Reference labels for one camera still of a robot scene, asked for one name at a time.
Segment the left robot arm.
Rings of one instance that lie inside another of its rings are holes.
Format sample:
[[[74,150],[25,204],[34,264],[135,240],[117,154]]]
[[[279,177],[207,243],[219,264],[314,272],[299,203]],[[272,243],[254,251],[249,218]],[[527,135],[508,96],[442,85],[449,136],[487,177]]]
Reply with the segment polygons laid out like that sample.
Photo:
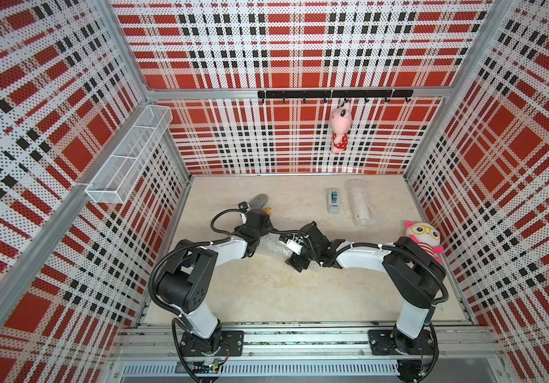
[[[268,213],[240,208],[220,212],[210,227],[224,237],[181,240],[154,266],[148,280],[152,303],[174,314],[172,323],[183,329],[184,341],[206,356],[218,354],[224,343],[222,324],[206,303],[215,269],[251,257],[273,228]]]

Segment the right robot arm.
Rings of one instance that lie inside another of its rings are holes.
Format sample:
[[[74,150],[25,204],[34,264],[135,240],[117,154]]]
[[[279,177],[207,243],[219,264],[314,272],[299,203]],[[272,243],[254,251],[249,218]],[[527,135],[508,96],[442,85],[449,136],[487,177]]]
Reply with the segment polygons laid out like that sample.
[[[315,223],[299,231],[280,234],[279,242],[291,251],[287,264],[298,272],[311,263],[337,269],[365,269],[389,276],[403,299],[392,330],[374,342],[376,354],[418,355],[435,351],[430,329],[435,309],[449,299],[446,270],[417,239],[405,235],[392,244],[328,240]]]

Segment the grey tape dispenser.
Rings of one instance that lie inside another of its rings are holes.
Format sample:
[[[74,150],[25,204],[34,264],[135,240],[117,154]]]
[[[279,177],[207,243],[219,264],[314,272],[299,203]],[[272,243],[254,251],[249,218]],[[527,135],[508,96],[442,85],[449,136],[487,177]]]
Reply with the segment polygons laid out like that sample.
[[[339,214],[341,210],[341,197],[337,188],[330,188],[327,193],[327,210],[329,214]]]

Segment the bubble wrap sheet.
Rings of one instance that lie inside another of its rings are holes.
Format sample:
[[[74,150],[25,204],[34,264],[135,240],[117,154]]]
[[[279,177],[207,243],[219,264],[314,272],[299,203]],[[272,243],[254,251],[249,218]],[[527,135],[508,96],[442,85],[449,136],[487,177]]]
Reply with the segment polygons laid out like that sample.
[[[352,219],[359,228],[374,224],[375,216],[368,194],[368,184],[363,180],[350,180],[346,184]]]
[[[288,259],[293,255],[290,250],[280,239],[280,235],[267,234],[260,239],[260,243],[256,249],[255,255],[267,255],[271,257],[279,257]]]

